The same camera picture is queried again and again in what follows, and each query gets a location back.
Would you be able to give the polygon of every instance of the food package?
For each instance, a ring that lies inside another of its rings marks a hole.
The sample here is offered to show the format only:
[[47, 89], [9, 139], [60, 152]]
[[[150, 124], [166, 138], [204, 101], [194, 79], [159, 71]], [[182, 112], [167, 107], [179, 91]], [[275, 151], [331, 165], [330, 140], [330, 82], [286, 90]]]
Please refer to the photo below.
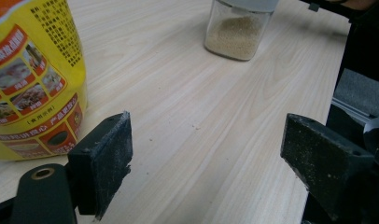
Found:
[[0, 0], [0, 160], [72, 149], [86, 108], [85, 78], [65, 0]]

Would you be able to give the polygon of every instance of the granular powder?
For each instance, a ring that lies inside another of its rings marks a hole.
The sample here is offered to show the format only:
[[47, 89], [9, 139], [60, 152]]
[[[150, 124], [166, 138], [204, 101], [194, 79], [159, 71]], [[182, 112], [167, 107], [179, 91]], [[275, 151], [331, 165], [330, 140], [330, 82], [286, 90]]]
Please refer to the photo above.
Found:
[[204, 45], [216, 54], [250, 60], [257, 49], [261, 27], [257, 19], [230, 18], [210, 27]]

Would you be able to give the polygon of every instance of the wooden table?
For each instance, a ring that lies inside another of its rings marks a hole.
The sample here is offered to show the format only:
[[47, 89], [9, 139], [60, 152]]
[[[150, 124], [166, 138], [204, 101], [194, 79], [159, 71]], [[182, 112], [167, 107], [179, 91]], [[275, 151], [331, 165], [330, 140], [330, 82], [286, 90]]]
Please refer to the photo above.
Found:
[[[68, 3], [87, 65], [82, 137], [132, 115], [132, 172], [101, 223], [301, 222], [307, 192], [279, 156], [286, 114], [326, 121], [347, 19], [280, 0], [243, 63], [204, 49], [211, 0]], [[0, 202], [50, 162], [67, 159], [0, 161]]]

